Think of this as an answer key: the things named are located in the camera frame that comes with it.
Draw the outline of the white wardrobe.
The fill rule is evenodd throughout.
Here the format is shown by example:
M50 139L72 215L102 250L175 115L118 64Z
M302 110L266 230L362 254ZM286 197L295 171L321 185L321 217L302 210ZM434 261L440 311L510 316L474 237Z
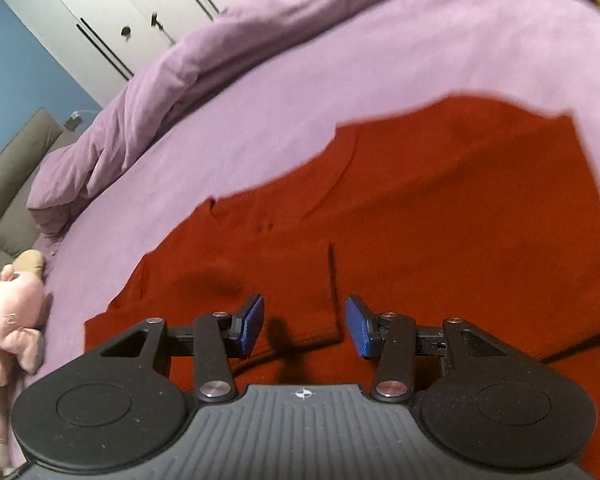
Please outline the white wardrobe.
M237 0L5 0L99 105Z

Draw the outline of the pink plush toy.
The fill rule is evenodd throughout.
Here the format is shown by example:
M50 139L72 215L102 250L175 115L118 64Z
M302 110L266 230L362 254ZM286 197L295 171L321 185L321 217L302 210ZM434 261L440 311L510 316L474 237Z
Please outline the pink plush toy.
M8 443L12 374L17 367L33 374L43 359L38 322L45 304L44 266L42 254L29 249L0 273L0 478L12 466Z

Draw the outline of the purple duvet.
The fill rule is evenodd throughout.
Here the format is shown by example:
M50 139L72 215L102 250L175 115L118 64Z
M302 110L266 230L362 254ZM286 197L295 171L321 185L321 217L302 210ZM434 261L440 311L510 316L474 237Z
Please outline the purple duvet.
M76 142L43 160L27 208L58 237L186 112L253 66L382 0L239 0L135 75Z

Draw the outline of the grey sofa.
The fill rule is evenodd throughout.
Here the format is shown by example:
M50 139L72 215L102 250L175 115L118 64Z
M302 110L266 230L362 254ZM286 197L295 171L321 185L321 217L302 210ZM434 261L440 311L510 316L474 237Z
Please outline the grey sofa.
M78 135L37 110L0 153L0 272L33 247L40 228L27 210L31 184L43 158Z

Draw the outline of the red knit cardigan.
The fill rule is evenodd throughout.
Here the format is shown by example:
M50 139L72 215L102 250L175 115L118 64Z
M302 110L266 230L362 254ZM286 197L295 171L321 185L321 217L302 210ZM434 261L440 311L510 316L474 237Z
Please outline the red knit cardigan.
M569 117L450 96L340 127L290 174L200 204L87 321L85 344L254 294L265 323L234 367L241 385L367 385L344 325L352 295L425 325L458 316L588 390L582 463L600 478L600 198Z

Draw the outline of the purple bed sheet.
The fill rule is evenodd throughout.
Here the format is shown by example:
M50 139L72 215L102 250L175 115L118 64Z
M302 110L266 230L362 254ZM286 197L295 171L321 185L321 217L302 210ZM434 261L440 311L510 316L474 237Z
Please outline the purple bed sheet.
M210 198L304 166L340 127L450 96L569 117L600 198L600 12L581 0L382 0L239 74L185 113L58 237L43 374L87 348L144 255Z

